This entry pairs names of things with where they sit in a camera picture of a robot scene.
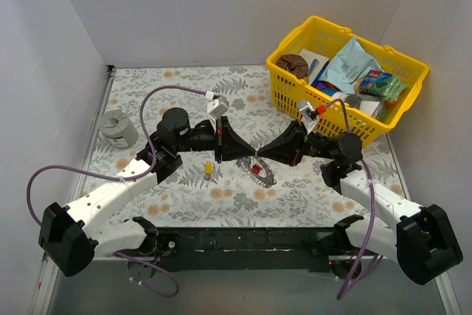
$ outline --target floral tablecloth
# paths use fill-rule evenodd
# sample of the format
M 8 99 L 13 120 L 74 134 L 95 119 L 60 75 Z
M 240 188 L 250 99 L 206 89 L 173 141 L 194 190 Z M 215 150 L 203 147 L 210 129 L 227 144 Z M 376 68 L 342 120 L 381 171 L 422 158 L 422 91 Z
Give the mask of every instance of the floral tablecloth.
M 98 135 L 90 170 L 115 175 L 145 146 L 139 126 L 139 106 L 144 96 L 162 85 L 210 89 L 225 95 L 227 113 L 234 130 L 254 148 L 278 136 L 292 120 L 271 104 L 268 70 L 263 66 L 191 67 L 163 69 L 118 69 L 106 111 L 121 109 L 130 115 L 139 140 L 127 150 L 111 147 Z M 201 96 L 164 90 L 156 93 L 145 109 L 145 121 L 153 131 L 163 113 L 185 108 L 190 124 L 207 118 L 207 100 Z M 183 165 L 159 186 L 147 191 L 117 211 L 107 223 L 143 215 L 156 226 L 332 226 L 353 213 L 366 215 L 361 205 L 328 189 L 319 166 L 324 159 L 304 157 L 296 167 L 267 160 L 277 184 L 257 186 L 235 162 L 215 165 L 212 180 L 204 179 L 204 164 L 212 152 L 182 153 Z M 364 149 L 375 180 L 403 194 L 400 179 L 385 136 Z M 103 181 L 88 178 L 83 193 Z

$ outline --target yellow basket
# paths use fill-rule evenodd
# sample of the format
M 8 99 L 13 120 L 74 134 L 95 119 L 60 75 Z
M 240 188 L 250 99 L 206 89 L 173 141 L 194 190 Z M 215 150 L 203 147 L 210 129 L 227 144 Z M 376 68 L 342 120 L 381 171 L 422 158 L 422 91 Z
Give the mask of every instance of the yellow basket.
M 297 79 L 295 75 L 276 66 L 275 63 L 281 55 L 298 54 L 304 48 L 333 59 L 353 36 L 351 29 L 318 16 L 311 16 L 301 26 L 292 30 L 280 42 L 279 48 L 267 58 L 266 65 L 271 73 L 272 104 L 300 119 L 301 115 L 296 107 L 300 100 L 309 101 L 313 107 L 329 103 L 332 100 L 330 96 L 308 85 L 304 80 Z M 412 106 L 420 93 L 429 67 L 408 55 L 397 52 L 391 46 L 379 46 L 365 38 L 356 37 L 365 51 L 379 62 L 384 71 L 399 75 L 409 84 L 409 88 L 402 93 L 398 103 L 387 110 L 383 122 L 367 116 L 356 108 L 347 107 L 352 132 L 361 137 L 363 146 L 366 147 L 380 134 L 391 131 L 403 112 Z M 315 129 L 326 136 L 337 136 L 346 131 L 341 106 L 338 103 L 331 106 L 323 114 Z

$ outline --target white cable clip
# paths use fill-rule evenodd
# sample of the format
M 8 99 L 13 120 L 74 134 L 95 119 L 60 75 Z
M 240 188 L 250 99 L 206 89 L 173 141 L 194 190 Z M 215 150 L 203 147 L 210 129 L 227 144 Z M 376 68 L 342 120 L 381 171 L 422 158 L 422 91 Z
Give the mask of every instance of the white cable clip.
M 128 184 L 128 181 L 125 180 L 125 178 L 121 175 L 117 175 L 117 178 L 119 179 L 119 181 L 124 184 L 127 188 L 128 188 L 128 191 L 130 192 L 131 194 L 131 198 L 134 199 L 134 194 L 133 194 L 133 189 L 131 188 L 131 186 Z
M 205 91 L 205 98 L 207 100 L 213 100 L 215 98 L 215 93 L 213 91 L 210 91 L 210 90 L 206 90 Z
M 301 121 L 305 126 L 308 133 L 311 133 L 313 129 L 318 125 L 321 115 L 318 114 L 315 108 L 307 101 L 301 100 L 296 104 L 300 114 L 302 114 Z
M 216 131 L 216 120 L 229 110 L 229 102 L 224 96 L 211 100 L 206 106 L 206 113 L 213 129 Z

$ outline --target gray wall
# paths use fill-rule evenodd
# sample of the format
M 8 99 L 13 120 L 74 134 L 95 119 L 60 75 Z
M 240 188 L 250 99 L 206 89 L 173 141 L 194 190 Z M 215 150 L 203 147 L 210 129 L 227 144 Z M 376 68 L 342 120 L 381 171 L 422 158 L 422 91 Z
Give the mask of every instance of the gray wall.
M 464 262 L 449 271 L 472 314 L 472 0 L 403 0 L 382 43 L 429 64 L 423 91 L 392 137 L 415 201 L 449 214 Z
M 98 52 L 116 66 L 264 63 L 320 15 L 379 41 L 401 0 L 72 0 Z
M 0 14 L 0 313 L 27 314 L 43 254 L 27 181 L 43 165 L 80 161 L 106 75 L 70 0 L 0 0 Z M 65 202 L 71 180 L 41 176 L 36 211 Z

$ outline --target red item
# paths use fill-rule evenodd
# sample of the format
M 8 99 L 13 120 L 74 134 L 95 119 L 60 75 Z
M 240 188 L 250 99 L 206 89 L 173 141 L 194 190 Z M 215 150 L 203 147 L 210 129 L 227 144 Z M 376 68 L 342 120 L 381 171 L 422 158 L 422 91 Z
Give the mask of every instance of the red item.
M 374 69 L 371 69 L 367 75 L 369 75 L 370 77 L 380 77 L 382 74 L 382 72 L 380 70 L 374 70 Z
M 259 175 L 260 171 L 262 170 L 261 166 L 259 165 L 252 165 L 252 172 L 253 173 L 256 173 L 257 175 Z
M 324 84 L 326 85 L 326 87 L 327 87 L 328 89 L 340 91 L 340 90 L 339 90 L 338 88 L 336 88 L 332 83 L 328 83 L 327 81 L 325 81 Z
M 319 114 L 323 114 L 326 112 L 326 108 L 323 105 L 320 105 L 316 108 Z
M 398 100 L 394 101 L 393 103 L 389 103 L 388 101 L 385 101 L 383 104 L 385 105 L 385 108 L 391 108 L 395 105 L 397 105 Z

